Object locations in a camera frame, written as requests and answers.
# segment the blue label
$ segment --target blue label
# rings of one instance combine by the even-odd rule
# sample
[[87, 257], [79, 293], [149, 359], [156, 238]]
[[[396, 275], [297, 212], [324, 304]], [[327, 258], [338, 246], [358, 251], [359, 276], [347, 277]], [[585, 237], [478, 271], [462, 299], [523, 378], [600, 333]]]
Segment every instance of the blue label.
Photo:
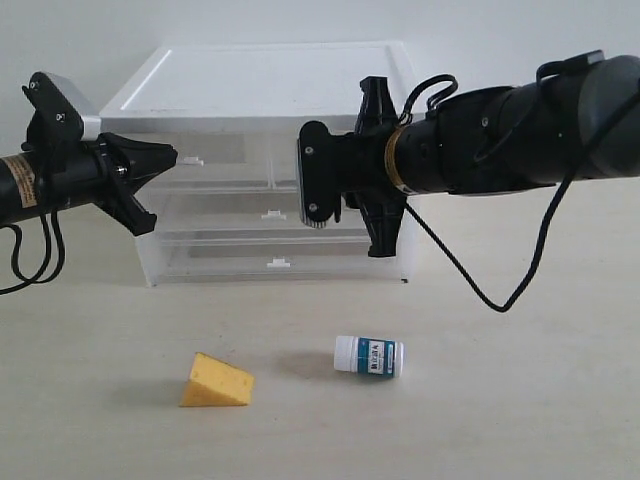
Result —
[[393, 377], [396, 342], [360, 338], [358, 342], [358, 373]]

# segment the white table surface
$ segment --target white table surface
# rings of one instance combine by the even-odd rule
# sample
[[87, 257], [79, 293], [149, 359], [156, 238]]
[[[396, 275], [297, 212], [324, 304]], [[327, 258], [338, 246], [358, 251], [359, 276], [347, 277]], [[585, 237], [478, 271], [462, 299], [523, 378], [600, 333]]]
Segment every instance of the white table surface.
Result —
[[[637, 187], [573, 189], [506, 316], [430, 245], [409, 285], [147, 289], [127, 232], [67, 212], [63, 276], [0, 299], [0, 477], [639, 478]], [[424, 205], [502, 299], [550, 193]], [[334, 372], [339, 334], [404, 341], [405, 375]], [[197, 351], [252, 372], [253, 404], [178, 408]]]

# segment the small bottle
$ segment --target small bottle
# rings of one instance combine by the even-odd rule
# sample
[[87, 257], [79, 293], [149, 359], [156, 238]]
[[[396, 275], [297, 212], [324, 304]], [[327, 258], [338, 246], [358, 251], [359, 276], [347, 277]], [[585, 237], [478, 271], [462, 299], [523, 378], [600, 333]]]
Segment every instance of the small bottle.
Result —
[[404, 344], [392, 340], [336, 338], [333, 368], [341, 372], [399, 377], [404, 364]]

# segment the plastic storage box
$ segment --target plastic storage box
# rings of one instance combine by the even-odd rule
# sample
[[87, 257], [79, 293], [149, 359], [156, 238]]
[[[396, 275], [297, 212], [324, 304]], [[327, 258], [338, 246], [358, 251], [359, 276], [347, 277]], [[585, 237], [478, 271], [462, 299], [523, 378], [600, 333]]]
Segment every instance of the plastic storage box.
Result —
[[304, 122], [353, 129], [369, 75], [389, 77], [397, 108], [413, 88], [398, 42], [180, 46], [156, 51], [102, 110], [103, 129], [172, 144], [178, 165], [145, 186], [158, 215], [137, 248], [150, 285], [274, 278], [408, 280], [416, 225], [398, 256], [367, 257], [358, 211], [322, 230], [302, 224], [296, 184]]

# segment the yellow cheese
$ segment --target yellow cheese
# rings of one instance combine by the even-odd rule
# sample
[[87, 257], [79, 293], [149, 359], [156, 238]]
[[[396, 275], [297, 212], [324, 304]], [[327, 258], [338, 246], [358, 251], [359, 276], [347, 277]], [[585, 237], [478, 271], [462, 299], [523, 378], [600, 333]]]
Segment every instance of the yellow cheese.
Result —
[[181, 407], [227, 407], [251, 403], [253, 375], [196, 353]]

